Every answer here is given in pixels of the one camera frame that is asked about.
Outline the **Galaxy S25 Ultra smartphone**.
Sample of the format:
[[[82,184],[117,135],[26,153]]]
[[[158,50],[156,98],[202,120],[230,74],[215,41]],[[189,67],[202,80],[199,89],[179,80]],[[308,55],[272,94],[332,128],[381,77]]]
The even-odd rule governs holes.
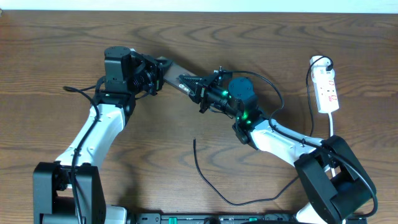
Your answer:
[[[196,75],[188,71],[187,69],[181,67],[171,59],[165,57],[158,57],[157,60],[159,62],[165,63],[166,65],[164,81],[188,96],[191,93],[191,89],[186,87],[186,85],[180,81],[179,76],[183,75],[183,76],[195,77]]]

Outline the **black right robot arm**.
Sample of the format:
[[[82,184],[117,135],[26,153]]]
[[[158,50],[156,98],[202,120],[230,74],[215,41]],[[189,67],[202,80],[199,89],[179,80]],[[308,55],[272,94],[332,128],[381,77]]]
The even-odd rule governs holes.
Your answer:
[[[201,113],[214,109],[233,118],[242,144],[295,168],[309,200],[295,214],[299,223],[347,223],[377,212],[376,187],[343,138],[313,138],[280,125],[259,107],[250,79],[233,78],[223,86],[232,74],[226,70],[207,77],[181,74],[177,86],[199,104]]]

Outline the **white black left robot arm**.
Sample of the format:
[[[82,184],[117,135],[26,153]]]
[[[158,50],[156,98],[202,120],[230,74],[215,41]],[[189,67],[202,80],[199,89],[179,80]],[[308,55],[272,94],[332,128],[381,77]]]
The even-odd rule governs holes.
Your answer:
[[[172,64],[128,47],[109,47],[104,51],[105,74],[92,87],[93,96],[64,87],[89,100],[90,114],[62,154],[34,169],[34,223],[134,223],[126,208],[106,203],[99,169],[136,101],[162,89]]]

